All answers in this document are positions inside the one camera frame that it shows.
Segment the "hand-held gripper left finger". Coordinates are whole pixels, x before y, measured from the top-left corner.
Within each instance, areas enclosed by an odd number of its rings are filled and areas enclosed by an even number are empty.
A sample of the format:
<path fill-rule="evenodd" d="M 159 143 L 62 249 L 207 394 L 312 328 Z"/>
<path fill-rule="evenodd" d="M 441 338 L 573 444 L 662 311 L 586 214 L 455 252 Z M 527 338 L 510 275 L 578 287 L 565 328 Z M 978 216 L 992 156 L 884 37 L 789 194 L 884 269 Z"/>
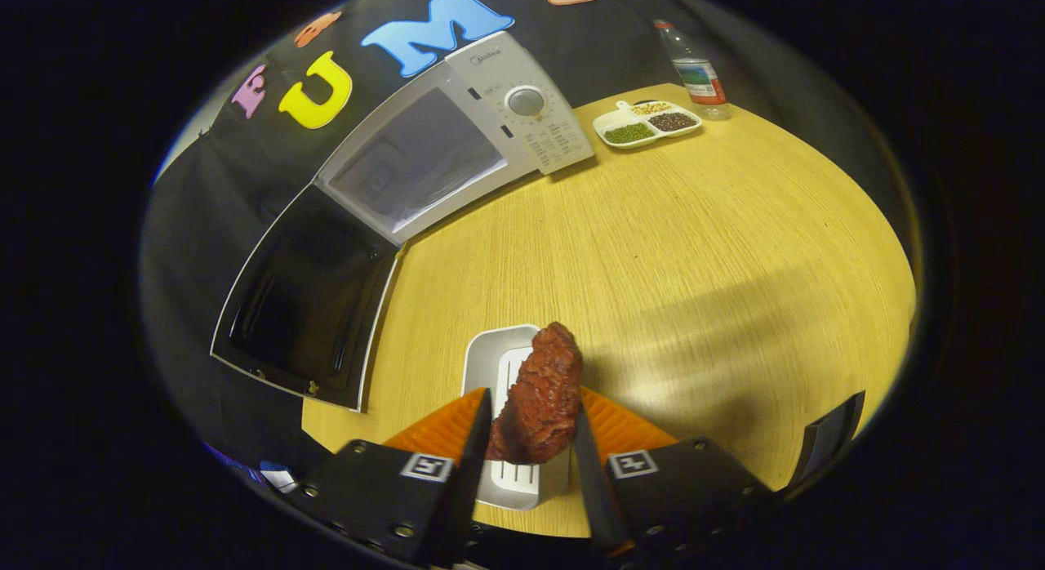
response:
<path fill-rule="evenodd" d="M 484 469 L 492 398 L 478 388 L 415 428 L 447 450 L 350 441 L 301 478 L 285 499 L 350 546 L 395 569 L 451 569 L 465 547 Z"/>

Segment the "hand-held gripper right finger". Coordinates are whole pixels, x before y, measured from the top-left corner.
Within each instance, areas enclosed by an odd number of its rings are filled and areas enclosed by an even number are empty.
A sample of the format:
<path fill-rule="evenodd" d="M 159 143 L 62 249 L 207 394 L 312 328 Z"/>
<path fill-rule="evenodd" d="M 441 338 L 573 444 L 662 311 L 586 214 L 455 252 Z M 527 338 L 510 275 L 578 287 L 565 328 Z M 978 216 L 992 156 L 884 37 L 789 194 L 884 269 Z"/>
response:
<path fill-rule="evenodd" d="M 616 400 L 580 395 L 574 452 L 591 544 L 605 558 L 697 558 L 776 503 L 709 437 L 676 439 Z"/>

